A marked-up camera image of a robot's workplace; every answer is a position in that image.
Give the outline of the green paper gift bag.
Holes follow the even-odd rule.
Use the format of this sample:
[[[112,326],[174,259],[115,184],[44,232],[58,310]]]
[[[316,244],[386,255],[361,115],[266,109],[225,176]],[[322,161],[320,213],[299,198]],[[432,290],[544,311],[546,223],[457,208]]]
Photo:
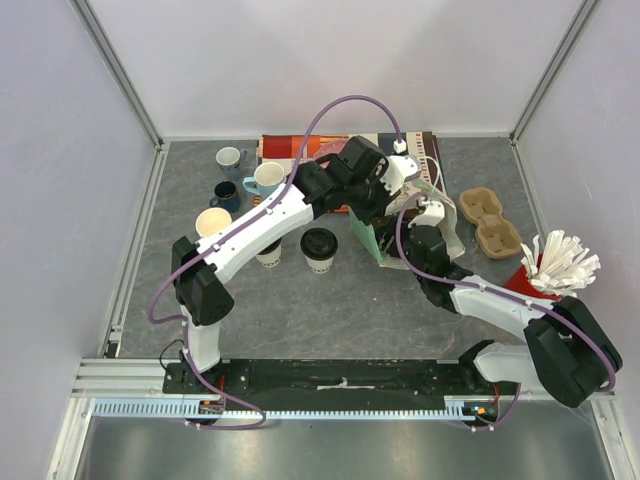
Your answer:
[[[384,215],[372,219],[369,225],[358,220],[352,210],[349,210],[352,232],[379,267],[407,270],[396,246],[395,226],[401,208],[416,193],[424,194],[427,198],[425,201],[409,204],[402,220],[401,239],[408,239],[408,232],[412,227],[433,226],[441,234],[451,260],[465,253],[465,247],[456,233],[457,209],[454,202],[438,188],[416,179],[405,184],[399,195],[386,207]]]

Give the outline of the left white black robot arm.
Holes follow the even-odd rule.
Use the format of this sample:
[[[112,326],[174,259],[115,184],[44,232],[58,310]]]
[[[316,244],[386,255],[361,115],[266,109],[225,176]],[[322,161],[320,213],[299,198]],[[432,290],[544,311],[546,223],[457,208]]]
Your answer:
[[[385,213],[414,172],[408,157],[387,156],[368,139],[355,136],[339,153],[299,165],[289,185],[279,186],[222,231],[194,245],[178,241],[173,284],[187,322],[190,364],[185,382],[198,393],[218,385],[220,324],[234,307],[226,285],[246,263],[289,232],[342,206],[370,223]]]

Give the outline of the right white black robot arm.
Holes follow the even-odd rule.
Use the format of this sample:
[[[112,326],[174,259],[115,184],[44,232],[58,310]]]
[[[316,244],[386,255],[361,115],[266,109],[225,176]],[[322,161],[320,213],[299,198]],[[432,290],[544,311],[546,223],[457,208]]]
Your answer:
[[[428,301],[452,313],[489,323],[520,339],[515,346],[487,340],[458,368],[467,392],[492,383],[537,383],[575,408],[595,392],[613,389],[622,357],[584,302],[524,295],[485,281],[453,262],[435,226],[413,225],[393,214],[381,236],[414,274]]]

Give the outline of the white paper cup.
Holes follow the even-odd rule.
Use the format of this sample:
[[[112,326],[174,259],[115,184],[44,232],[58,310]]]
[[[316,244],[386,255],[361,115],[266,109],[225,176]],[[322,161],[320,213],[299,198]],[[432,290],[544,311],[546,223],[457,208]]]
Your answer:
[[[224,230],[232,222],[231,214],[227,210],[211,207],[198,215],[195,229],[200,238],[206,238]]]
[[[281,240],[278,239],[256,255],[257,261],[265,268],[279,264],[282,254]]]
[[[315,227],[304,232],[300,239],[300,248],[309,268],[316,274],[324,274],[333,264],[338,250],[338,240],[332,231]]]

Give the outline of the black coffee cup lid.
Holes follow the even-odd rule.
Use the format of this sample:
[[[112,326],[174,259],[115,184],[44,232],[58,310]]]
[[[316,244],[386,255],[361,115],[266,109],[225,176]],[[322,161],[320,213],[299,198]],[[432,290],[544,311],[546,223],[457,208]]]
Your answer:
[[[335,256],[338,240],[332,231],[315,227],[304,232],[300,239],[300,248],[307,258],[324,261]]]

